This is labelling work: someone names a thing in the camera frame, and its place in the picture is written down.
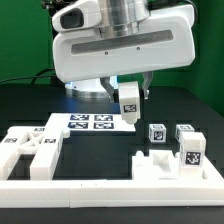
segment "green screen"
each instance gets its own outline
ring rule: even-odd
[[[186,88],[224,116],[224,1],[194,2],[199,10],[193,28],[195,61],[188,67],[155,72],[152,85]],[[40,0],[1,0],[0,28],[1,80],[34,76],[53,67],[50,18]],[[133,79],[142,81],[140,74],[120,77],[120,81]]]

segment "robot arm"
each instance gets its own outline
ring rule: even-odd
[[[191,5],[149,10],[146,0],[79,0],[58,11],[53,56],[63,82],[100,78],[113,101],[110,76],[143,73],[144,98],[151,71],[187,66],[195,58]],[[140,118],[136,83],[119,84],[122,118]]]

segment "small white cube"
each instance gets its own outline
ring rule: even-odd
[[[180,135],[182,132],[194,132],[194,128],[190,124],[178,124],[176,125],[175,137],[180,142]]]
[[[166,127],[163,124],[150,124],[149,139],[153,143],[166,142]]]

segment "black table surface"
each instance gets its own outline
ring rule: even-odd
[[[189,91],[174,87],[150,89],[142,103],[136,133],[75,132],[64,141],[55,180],[131,179],[131,156],[142,150],[179,150],[176,124],[191,124],[207,139],[206,156],[224,176],[224,118]],[[44,126],[51,113],[119,114],[108,100],[76,99],[64,88],[48,85],[0,86],[0,140],[11,126]],[[148,139],[150,123],[167,128],[165,144]],[[33,157],[21,156],[10,180],[29,179]],[[224,207],[138,207],[0,209],[0,223],[224,223]]]

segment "white cube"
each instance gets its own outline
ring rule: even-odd
[[[181,178],[202,179],[206,139],[200,132],[181,132],[179,168]]]
[[[150,124],[149,139],[153,143],[166,142],[166,127],[163,124]]]
[[[180,142],[180,135],[182,132],[194,132],[194,128],[190,124],[178,124],[176,125],[175,138]]]

